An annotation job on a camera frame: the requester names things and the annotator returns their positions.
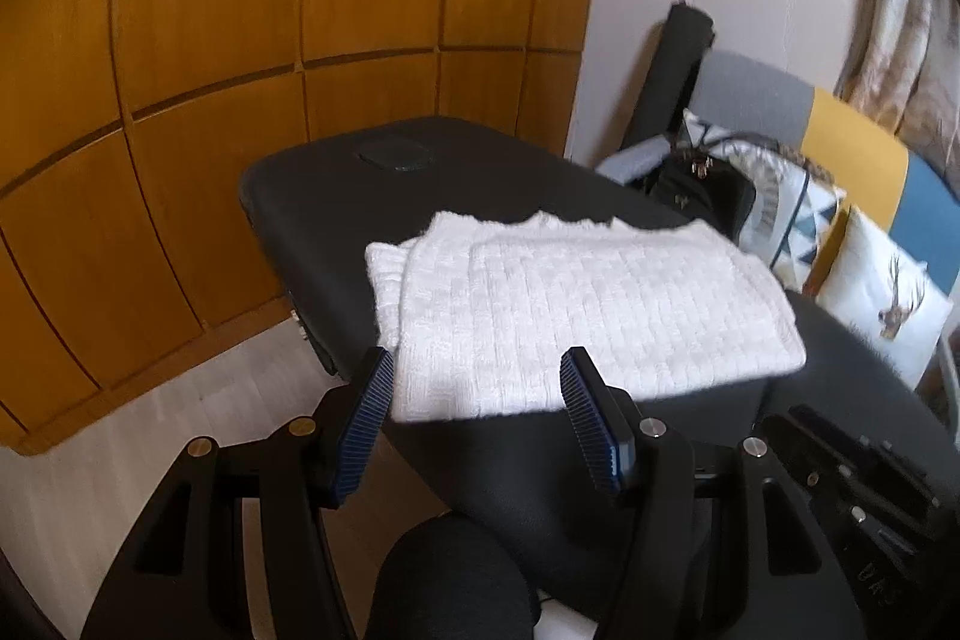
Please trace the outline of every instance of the black handbag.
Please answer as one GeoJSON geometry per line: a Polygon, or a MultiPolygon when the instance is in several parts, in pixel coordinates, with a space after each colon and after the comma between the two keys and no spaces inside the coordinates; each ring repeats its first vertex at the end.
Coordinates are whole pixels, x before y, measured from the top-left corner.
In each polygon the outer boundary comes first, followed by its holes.
{"type": "Polygon", "coordinates": [[[733,242],[757,200],[746,175],[709,148],[674,148],[645,184],[651,199],[690,220],[704,220],[733,242]]]}

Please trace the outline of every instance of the light wood floor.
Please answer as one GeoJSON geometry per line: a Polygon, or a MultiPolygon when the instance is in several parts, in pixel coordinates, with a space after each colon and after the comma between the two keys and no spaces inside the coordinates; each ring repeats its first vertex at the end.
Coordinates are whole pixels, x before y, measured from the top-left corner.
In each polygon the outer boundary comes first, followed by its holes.
{"type": "MultiPolygon", "coordinates": [[[[43,456],[0,449],[0,548],[67,640],[83,621],[110,562],[186,441],[221,445],[265,437],[312,413],[338,381],[286,321],[160,386],[43,456]]],[[[395,540],[445,508],[381,437],[360,490],[325,525],[358,634],[376,573],[395,540]]],[[[256,523],[245,506],[245,531],[256,523]]],[[[270,640],[257,539],[247,535],[251,619],[270,640]]]]}

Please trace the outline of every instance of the person's leg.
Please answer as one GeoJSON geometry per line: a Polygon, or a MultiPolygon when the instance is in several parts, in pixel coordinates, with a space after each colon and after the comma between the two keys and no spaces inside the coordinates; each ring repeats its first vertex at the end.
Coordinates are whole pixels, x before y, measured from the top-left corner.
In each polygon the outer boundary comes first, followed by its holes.
{"type": "Polygon", "coordinates": [[[536,594],[486,530],[462,515],[403,535],[376,579],[365,640],[531,640],[536,594]]]}

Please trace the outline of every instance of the folded cloth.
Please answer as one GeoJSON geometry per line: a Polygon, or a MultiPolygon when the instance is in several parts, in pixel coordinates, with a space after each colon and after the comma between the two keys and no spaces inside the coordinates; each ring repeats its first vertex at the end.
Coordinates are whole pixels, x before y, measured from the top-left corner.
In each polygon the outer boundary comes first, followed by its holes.
{"type": "Polygon", "coordinates": [[[367,266],[398,421],[558,410],[573,345],[635,400],[806,360],[776,278],[699,221],[640,231],[438,213],[422,237],[371,244],[367,266]]]}

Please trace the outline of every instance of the white pillow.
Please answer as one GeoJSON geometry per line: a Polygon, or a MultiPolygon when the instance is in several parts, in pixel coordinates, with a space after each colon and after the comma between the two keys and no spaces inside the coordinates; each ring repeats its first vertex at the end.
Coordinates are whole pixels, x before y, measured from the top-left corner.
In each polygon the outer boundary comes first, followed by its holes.
{"type": "Polygon", "coordinates": [[[731,131],[702,124],[690,111],[683,120],[692,145],[714,143],[710,154],[733,164],[757,189],[738,247],[766,263],[787,290],[803,290],[847,192],[811,179],[776,152],[745,140],[719,143],[731,131]]]}
{"type": "Polygon", "coordinates": [[[920,383],[953,309],[926,265],[857,207],[817,304],[880,354],[911,389],[920,383]]]}

